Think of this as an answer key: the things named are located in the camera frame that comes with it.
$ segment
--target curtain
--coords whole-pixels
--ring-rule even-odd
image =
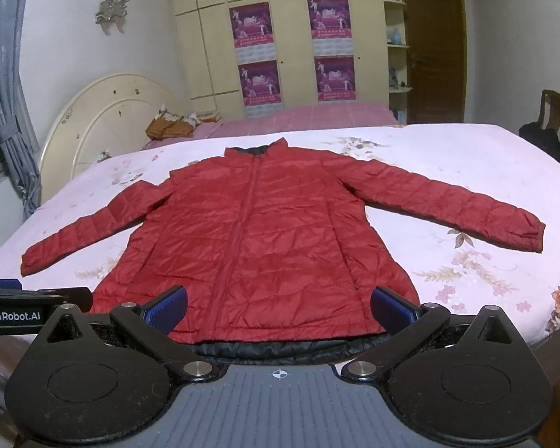
[[[25,0],[0,0],[0,148],[26,219],[39,206],[40,175],[33,144],[21,132],[26,113],[18,74],[24,8]]]

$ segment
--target pink bedsheet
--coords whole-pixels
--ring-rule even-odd
[[[398,122],[388,106],[383,104],[317,104],[285,109],[268,118],[242,119],[227,123],[200,124],[191,138],[152,140],[144,150],[178,143],[180,141],[228,138],[236,136],[269,135],[286,131],[336,130],[393,126]]]

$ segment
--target white wall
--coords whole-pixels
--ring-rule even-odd
[[[475,91],[470,121],[518,132],[543,89],[560,92],[560,0],[471,0]]]
[[[183,102],[185,87],[170,0],[130,0],[124,33],[105,35],[95,23],[101,0],[27,0],[20,73],[40,146],[66,104],[109,74],[133,72]],[[22,206],[8,179],[0,182],[0,246],[22,223]]]

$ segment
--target metal screw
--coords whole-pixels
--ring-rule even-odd
[[[367,377],[372,375],[377,367],[371,362],[352,362],[348,366],[348,371],[357,377]]]
[[[201,360],[195,362],[189,362],[185,365],[184,371],[193,377],[203,377],[209,374],[213,370],[211,364],[203,362]]]

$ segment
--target black bag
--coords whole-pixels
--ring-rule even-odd
[[[518,135],[560,163],[560,139],[552,128],[542,130],[537,122],[529,123],[521,127]]]

